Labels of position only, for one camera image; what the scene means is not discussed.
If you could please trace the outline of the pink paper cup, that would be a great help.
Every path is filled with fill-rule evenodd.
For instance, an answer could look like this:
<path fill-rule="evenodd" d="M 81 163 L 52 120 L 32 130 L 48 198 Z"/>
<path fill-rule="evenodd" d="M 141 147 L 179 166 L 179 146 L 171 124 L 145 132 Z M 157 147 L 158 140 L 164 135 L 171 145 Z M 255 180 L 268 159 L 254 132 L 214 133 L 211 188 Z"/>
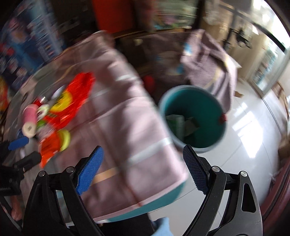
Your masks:
<path fill-rule="evenodd" d="M 28 138 L 32 138 L 36 134 L 37 109 L 37 105 L 29 104 L 22 112 L 22 133 Z"/>

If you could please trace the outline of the red plastic bag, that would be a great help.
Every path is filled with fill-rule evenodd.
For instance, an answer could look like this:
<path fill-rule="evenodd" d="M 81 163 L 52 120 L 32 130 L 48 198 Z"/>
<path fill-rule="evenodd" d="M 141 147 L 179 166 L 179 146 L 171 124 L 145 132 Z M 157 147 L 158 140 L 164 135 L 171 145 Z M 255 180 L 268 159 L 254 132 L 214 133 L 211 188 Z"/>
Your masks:
<path fill-rule="evenodd" d="M 95 77 L 91 72 L 77 74 L 47 114 L 38 122 L 37 137 L 41 168 L 44 168 L 57 153 L 68 148 L 71 135 L 65 127 L 74 119 L 89 97 L 94 82 Z"/>

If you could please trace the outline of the green white medicine box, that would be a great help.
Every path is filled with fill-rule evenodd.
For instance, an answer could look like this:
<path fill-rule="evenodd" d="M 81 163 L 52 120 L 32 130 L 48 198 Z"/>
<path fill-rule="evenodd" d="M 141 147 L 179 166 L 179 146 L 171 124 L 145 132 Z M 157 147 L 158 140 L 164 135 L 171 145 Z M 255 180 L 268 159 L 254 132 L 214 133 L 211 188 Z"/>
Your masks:
<path fill-rule="evenodd" d="M 183 115 L 167 115 L 166 122 L 171 132 L 180 140 L 194 134 L 200 127 L 194 117 L 184 117 Z"/>

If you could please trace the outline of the green lid supplement bottle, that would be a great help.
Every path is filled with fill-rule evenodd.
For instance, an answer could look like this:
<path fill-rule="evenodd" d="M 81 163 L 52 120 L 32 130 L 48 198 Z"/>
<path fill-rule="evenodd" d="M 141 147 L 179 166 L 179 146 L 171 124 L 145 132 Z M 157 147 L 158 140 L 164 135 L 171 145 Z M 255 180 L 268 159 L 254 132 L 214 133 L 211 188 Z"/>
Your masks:
<path fill-rule="evenodd" d="M 37 115 L 37 127 L 36 131 L 39 132 L 44 126 L 46 126 L 47 122 L 44 120 L 44 117 L 48 114 L 50 107 L 48 104 L 41 105 L 36 112 Z"/>

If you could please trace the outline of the teal trash bin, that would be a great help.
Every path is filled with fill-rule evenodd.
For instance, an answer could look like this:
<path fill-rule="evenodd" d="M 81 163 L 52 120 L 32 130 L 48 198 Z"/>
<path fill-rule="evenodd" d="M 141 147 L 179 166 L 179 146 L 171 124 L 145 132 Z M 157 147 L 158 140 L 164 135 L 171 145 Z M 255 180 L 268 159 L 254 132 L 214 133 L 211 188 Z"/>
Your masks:
<path fill-rule="evenodd" d="M 208 91 L 182 85 L 165 92 L 159 113 L 177 149 L 190 145 L 196 153 L 214 149 L 223 139 L 227 117 L 220 102 Z"/>

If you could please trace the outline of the pink plaid tablecloth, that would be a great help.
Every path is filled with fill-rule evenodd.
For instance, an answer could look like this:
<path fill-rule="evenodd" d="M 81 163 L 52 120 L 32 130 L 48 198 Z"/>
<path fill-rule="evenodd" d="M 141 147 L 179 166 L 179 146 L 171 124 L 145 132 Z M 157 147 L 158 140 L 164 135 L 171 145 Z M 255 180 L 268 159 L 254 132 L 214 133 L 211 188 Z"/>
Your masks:
<path fill-rule="evenodd" d="M 185 186 L 187 169 L 142 80 L 106 32 L 66 49 L 29 78 L 10 103 L 4 138 L 16 138 L 21 113 L 35 97 L 52 94 L 80 72 L 92 72 L 96 80 L 67 126 L 69 147 L 45 170 L 63 171 L 101 146 L 104 160 L 82 194 L 97 222 L 130 218 L 174 202 Z"/>

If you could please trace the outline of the blue toy box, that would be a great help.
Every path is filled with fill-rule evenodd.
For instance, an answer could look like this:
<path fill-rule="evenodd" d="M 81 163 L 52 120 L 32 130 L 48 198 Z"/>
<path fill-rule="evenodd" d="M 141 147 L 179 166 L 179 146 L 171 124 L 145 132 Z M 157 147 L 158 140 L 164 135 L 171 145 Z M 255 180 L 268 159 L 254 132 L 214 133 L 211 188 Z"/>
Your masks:
<path fill-rule="evenodd" d="M 50 1 L 21 1 L 2 22 L 1 77 L 13 91 L 63 52 Z"/>

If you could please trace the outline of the red gift box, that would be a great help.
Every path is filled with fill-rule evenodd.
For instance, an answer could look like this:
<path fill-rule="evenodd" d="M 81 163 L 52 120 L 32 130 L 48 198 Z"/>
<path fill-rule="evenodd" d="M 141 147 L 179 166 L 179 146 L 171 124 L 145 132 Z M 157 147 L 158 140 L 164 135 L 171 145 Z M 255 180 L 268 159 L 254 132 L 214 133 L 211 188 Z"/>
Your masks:
<path fill-rule="evenodd" d="M 119 33 L 134 28 L 133 3 L 128 0 L 91 1 L 97 26 L 108 33 Z"/>

